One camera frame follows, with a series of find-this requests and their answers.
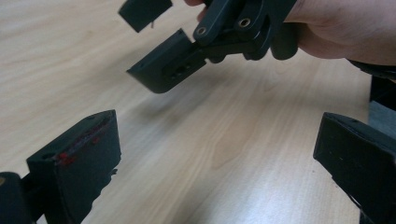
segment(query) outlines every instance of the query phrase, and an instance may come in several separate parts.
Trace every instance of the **wooden table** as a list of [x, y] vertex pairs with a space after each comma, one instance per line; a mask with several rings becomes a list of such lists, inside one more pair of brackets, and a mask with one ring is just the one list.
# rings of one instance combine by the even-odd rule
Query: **wooden table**
[[200, 8], [136, 34], [123, 0], [2, 0], [0, 171], [90, 114], [118, 113], [122, 160], [84, 223], [351, 223], [359, 210], [312, 158], [324, 111], [366, 120], [370, 77], [299, 52], [210, 64], [165, 94], [125, 70]]

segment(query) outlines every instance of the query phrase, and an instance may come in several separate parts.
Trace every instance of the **gray floor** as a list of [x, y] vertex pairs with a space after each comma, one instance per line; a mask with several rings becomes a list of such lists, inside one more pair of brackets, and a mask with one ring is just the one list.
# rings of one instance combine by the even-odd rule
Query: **gray floor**
[[370, 103], [369, 125], [396, 139], [396, 111], [372, 101]]

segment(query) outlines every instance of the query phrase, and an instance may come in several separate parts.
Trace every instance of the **human hand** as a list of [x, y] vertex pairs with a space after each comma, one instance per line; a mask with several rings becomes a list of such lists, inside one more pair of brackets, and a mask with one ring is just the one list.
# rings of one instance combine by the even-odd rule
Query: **human hand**
[[313, 56], [396, 65], [394, 12], [395, 0], [297, 0], [285, 22], [297, 23], [299, 48]]

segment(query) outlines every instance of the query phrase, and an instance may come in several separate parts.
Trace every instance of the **black wristband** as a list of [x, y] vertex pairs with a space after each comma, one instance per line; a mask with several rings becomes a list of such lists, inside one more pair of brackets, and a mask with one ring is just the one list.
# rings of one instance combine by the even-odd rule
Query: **black wristband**
[[349, 60], [349, 62], [359, 67], [361, 71], [373, 75], [374, 77], [396, 79], [396, 66], [359, 63], [351, 60]]

